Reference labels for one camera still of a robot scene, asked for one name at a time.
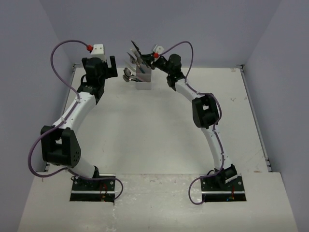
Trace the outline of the teal handled fork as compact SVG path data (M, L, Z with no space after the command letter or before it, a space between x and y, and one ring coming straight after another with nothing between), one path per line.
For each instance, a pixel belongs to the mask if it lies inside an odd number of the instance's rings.
M140 66L142 66L143 65L142 59L140 57L138 57L137 55L135 55L134 53L133 53L133 55L134 55L134 58L138 60L138 63L140 64Z

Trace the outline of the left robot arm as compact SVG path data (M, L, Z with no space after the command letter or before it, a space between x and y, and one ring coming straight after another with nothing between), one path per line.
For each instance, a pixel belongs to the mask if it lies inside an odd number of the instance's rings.
M98 57L83 58L85 74L80 79L76 97L63 116L51 126L41 129L41 148L44 161L67 168L90 190L100 186L98 168L82 157L76 133L87 114L98 104L107 79L117 77L115 57L110 65Z

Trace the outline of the dark dotted handled knife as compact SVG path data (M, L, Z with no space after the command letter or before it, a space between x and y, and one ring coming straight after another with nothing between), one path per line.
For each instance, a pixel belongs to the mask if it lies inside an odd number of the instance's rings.
M142 57L142 53L141 53L140 48L138 47L138 45L133 40L131 40L131 43L133 44L133 47L134 47L133 53L135 55L137 55L138 57Z

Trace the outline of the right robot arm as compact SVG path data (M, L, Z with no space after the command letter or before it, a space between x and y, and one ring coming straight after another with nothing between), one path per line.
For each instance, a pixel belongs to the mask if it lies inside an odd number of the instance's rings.
M221 141L219 121L222 109L212 93L200 93L188 83L187 74L182 72L181 57L172 54L166 59L158 52L139 54L134 59L137 66L144 64L152 70L159 69L167 74L167 84L186 97L192 104L193 121L204 133L214 160L214 173L202 176L206 183L221 190L228 189L238 173Z

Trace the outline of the dark dotted handled spoon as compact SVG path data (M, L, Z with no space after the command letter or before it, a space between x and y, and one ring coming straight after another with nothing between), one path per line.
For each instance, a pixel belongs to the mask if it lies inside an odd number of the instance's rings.
M133 82L138 82L138 83L143 83L144 81L137 78L136 76L126 76L125 74L123 75L123 79L126 81L126 82L130 82L130 81L133 81Z

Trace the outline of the teal handled knife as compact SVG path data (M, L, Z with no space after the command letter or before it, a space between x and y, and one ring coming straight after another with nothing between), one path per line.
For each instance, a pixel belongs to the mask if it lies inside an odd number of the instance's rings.
M145 71L143 70L143 68L140 66L140 64L138 63L138 60L135 59L130 53L127 52L127 54L129 55L129 59L130 62L133 64L136 64L136 66L139 68L141 73L145 73Z

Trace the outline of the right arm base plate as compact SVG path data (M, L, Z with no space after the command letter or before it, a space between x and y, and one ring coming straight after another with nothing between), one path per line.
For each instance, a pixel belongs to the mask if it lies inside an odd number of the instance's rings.
M202 201L212 202L245 202L246 194L241 174L228 180L221 180L219 175L204 177L200 180Z

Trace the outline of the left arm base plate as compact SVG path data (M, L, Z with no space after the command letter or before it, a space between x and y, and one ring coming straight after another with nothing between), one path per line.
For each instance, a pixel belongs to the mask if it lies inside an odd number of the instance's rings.
M72 187L70 202L111 202L115 199L115 175L100 174L100 178L109 180L88 181L75 176L71 177Z

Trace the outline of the teal handled spoon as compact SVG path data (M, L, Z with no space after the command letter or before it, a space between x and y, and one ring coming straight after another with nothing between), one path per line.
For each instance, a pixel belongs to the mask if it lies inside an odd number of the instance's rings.
M131 70L129 68L124 68L124 74L127 76L127 77L133 77L135 76Z

